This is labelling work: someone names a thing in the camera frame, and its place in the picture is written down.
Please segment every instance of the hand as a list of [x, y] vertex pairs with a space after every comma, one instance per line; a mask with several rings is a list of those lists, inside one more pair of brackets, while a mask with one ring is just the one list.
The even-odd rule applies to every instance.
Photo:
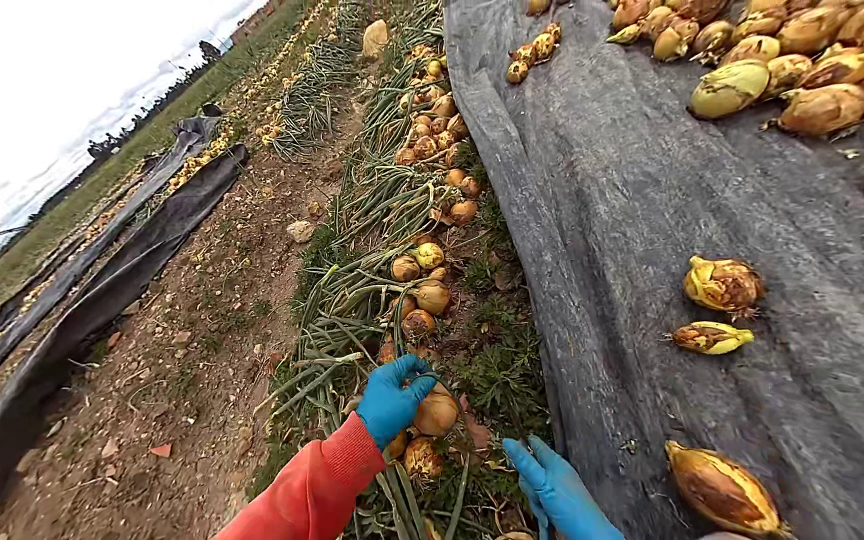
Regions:
[[402, 388], [405, 380], [430, 371], [425, 360], [406, 354], [375, 368], [368, 376], [365, 395], [357, 412], [379, 450], [389, 446], [402, 430], [412, 424], [419, 402], [426, 399], [437, 383], [433, 376], [420, 376], [408, 388]]
[[538, 521], [539, 540], [548, 540], [550, 521], [567, 540], [625, 540], [599, 509], [579, 473], [542, 439], [529, 435], [535, 457], [517, 440], [503, 439], [502, 446]]

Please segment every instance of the stone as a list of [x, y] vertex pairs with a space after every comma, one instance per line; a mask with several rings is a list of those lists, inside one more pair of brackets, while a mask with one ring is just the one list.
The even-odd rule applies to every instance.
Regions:
[[292, 240], [297, 244], [305, 244], [312, 238], [312, 233], [315, 232], [315, 225], [303, 220], [296, 221], [292, 225], [285, 227], [285, 232], [292, 237]]

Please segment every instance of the sweater cuff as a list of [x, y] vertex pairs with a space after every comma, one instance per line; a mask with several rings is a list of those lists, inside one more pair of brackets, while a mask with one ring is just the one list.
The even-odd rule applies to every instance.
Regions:
[[362, 491], [385, 470], [385, 459], [354, 411], [321, 445], [321, 453], [332, 469], [334, 479]]

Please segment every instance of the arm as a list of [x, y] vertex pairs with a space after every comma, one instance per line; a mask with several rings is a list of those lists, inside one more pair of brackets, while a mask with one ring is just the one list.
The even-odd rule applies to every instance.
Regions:
[[346, 528], [355, 497], [383, 469], [385, 448], [416, 416], [436, 380], [414, 354], [375, 369], [357, 412], [324, 441], [312, 441], [216, 540], [333, 539]]

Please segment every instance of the sky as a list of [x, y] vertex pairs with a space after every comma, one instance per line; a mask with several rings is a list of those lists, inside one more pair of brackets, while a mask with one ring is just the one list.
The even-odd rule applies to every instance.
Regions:
[[143, 105], [266, 0], [0, 1], [0, 231], [25, 223]]

